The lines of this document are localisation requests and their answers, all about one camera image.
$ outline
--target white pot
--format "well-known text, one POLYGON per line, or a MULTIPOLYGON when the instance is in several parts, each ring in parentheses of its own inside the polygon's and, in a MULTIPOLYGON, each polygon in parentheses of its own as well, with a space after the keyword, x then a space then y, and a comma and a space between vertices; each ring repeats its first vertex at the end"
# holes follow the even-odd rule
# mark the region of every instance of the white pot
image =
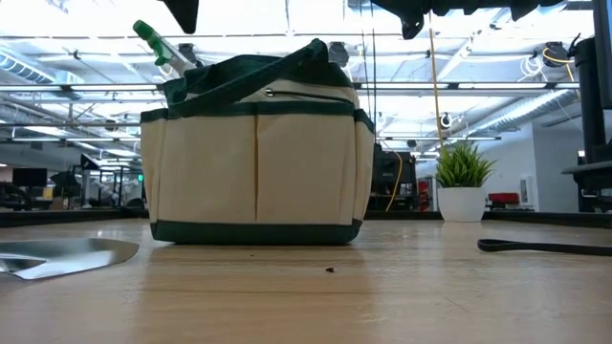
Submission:
POLYGON ((480 187, 440 188, 438 206, 445 221, 479 222, 485 213, 485 193, 480 187))

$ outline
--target yellow cable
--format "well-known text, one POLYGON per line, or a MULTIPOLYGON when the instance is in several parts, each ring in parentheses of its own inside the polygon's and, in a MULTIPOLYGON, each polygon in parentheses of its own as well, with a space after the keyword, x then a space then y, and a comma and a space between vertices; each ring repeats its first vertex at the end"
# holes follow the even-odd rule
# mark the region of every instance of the yellow cable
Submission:
POLYGON ((158 68, 158 69, 160 70, 160 72, 161 72, 163 75, 165 75, 165 76, 171 76, 171 75, 172 75, 172 72, 174 72, 174 68, 172 68, 172 66, 170 66, 170 71, 169 71, 169 72, 166 72, 166 71, 164 70, 164 68, 162 68, 162 66, 157 66, 157 68, 158 68))
POLYGON ((544 57, 546 57, 547 59, 556 62, 556 63, 574 63, 574 60, 562 60, 562 59, 558 59, 558 58, 554 58, 554 57, 550 57, 549 55, 546 54, 546 52, 548 52, 550 49, 548 48, 544 48, 544 50, 542 51, 542 55, 544 57))
POLYGON ((574 82, 574 75, 572 74, 572 69, 570 68, 570 64, 566 63, 565 68, 567 68, 567 74, 570 75, 570 80, 574 82))
MULTIPOLYGON (((382 140, 381 142, 387 148, 391 149, 391 147, 389 147, 389 145, 386 144, 385 141, 382 140)), ((400 178, 402 177, 402 169, 404 168, 404 161, 402 160, 402 156, 399 155, 393 149, 391 149, 391 152, 395 153, 395 155, 398 156, 398 160, 400 161, 400 168, 398 169, 398 178, 395 180, 395 186, 393 187, 393 194, 391 194, 391 201, 389 201, 389 204, 386 205, 386 209, 384 210, 384 212, 389 211, 389 209, 391 208, 391 205, 393 204, 393 201, 395 200, 395 195, 397 195, 397 193, 398 193, 398 185, 400 184, 400 178)))
POLYGON ((438 128, 438 139, 440 140, 440 150, 445 149, 442 140, 442 127, 440 126, 440 104, 438 103, 438 71, 436 69, 436 52, 433 47, 433 22, 431 11, 429 12, 429 48, 431 49, 431 73, 433 79, 433 97, 436 103, 436 124, 438 128))

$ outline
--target wooden table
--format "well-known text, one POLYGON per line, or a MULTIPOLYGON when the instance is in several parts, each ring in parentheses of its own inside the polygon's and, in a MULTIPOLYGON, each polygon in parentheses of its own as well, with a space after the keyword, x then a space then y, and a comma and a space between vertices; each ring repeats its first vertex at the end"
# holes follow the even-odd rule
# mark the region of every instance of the wooden table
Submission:
POLYGON ((612 246, 609 229, 385 221, 348 247, 180 247, 138 220, 0 228, 67 237, 142 246, 42 282, 0 275, 0 343, 612 343, 611 258, 475 245, 612 246))

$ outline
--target canvas tote bag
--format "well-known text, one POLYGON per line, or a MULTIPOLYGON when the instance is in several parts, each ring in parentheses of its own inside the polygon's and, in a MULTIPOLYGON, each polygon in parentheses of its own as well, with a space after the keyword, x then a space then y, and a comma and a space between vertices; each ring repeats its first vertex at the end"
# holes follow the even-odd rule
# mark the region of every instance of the canvas tote bag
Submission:
POLYGON ((374 128, 314 40, 166 82, 142 113, 153 237, 181 244, 339 245, 359 233, 374 128))

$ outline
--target potted plant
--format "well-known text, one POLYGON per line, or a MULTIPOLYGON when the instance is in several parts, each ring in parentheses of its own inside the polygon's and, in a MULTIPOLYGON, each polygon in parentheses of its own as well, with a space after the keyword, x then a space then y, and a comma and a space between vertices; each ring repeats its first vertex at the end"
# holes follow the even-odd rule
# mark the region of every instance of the potted plant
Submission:
POLYGON ((445 221, 478 222, 485 212, 482 184, 492 173, 494 161, 486 161, 476 146, 460 143, 452 151, 443 148, 436 179, 438 206, 445 221))

